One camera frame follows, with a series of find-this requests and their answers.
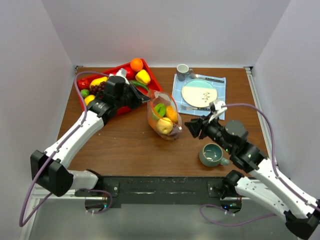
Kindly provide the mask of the clear zip top bag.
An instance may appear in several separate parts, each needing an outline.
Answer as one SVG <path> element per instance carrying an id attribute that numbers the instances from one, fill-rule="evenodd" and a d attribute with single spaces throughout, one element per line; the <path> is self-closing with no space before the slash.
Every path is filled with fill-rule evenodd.
<path id="1" fill-rule="evenodd" d="M 173 141 L 182 133 L 182 119 L 173 97 L 162 91 L 149 90 L 147 121 L 149 126 L 164 140 Z"/>

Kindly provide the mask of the orange yellow mango toy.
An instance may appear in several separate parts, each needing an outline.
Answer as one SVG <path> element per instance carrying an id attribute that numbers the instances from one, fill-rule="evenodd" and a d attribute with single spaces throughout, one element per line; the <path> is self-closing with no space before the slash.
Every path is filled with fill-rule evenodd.
<path id="1" fill-rule="evenodd" d="M 166 107 L 166 117 L 169 118 L 173 123 L 178 123 L 178 115 L 172 105 Z"/>

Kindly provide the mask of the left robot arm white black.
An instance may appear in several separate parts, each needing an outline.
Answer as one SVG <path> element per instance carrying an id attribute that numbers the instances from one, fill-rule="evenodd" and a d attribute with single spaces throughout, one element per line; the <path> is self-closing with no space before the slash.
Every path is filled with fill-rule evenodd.
<path id="1" fill-rule="evenodd" d="M 86 189 L 99 196 L 104 184 L 88 170 L 72 171 L 68 167 L 78 151 L 100 129 L 117 115 L 119 109 L 132 110 L 150 101 L 125 77 L 111 76 L 96 97 L 85 106 L 76 123 L 45 151 L 34 151 L 30 156 L 32 179 L 57 197 L 69 190 Z"/>

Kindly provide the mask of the green bell pepper toy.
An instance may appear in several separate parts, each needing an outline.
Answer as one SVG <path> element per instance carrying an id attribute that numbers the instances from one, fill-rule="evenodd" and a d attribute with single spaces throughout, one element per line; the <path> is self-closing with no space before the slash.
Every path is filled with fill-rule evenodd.
<path id="1" fill-rule="evenodd" d="M 164 103 L 158 103 L 153 109 L 152 109 L 152 117 L 154 119 L 161 119 L 166 115 L 166 108 L 167 106 Z"/>

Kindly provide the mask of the orange tangerine toy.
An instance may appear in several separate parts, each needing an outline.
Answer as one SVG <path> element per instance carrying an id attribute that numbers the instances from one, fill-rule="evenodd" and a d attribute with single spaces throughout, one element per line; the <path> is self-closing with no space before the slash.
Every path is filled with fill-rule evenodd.
<path id="1" fill-rule="evenodd" d="M 155 119 L 153 117 L 148 118 L 148 124 L 150 125 L 150 127 L 155 130 L 156 132 L 158 131 L 157 128 L 157 123 L 158 123 L 159 119 Z"/>

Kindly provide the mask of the yellow lemon toy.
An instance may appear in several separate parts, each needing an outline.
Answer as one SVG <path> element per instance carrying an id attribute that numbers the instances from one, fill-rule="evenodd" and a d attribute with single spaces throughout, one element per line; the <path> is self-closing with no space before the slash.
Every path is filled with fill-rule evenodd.
<path id="1" fill-rule="evenodd" d="M 160 134 L 168 135 L 173 129 L 173 122 L 168 117 L 159 119 L 156 128 Z"/>

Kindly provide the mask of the dark red plum toy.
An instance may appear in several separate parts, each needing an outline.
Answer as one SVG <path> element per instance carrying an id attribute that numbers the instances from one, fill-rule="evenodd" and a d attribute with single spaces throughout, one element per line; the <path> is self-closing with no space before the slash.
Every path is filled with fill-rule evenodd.
<path id="1" fill-rule="evenodd" d="M 178 136 L 183 131 L 182 127 L 178 124 L 174 124 L 170 132 L 170 136 Z"/>

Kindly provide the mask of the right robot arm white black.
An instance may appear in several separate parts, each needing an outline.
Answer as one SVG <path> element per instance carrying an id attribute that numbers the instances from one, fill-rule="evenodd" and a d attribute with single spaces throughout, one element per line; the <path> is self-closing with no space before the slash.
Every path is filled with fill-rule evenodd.
<path id="1" fill-rule="evenodd" d="M 222 126 L 217 119 L 194 118 L 185 122 L 194 138 L 209 137 L 229 154 L 231 162 L 263 185 L 256 185 L 242 173 L 232 170 L 222 180 L 222 197 L 236 194 L 250 198 L 281 218 L 296 237 L 307 240 L 320 224 L 320 201 L 299 189 L 254 144 L 248 141 L 248 131 L 238 120 Z"/>

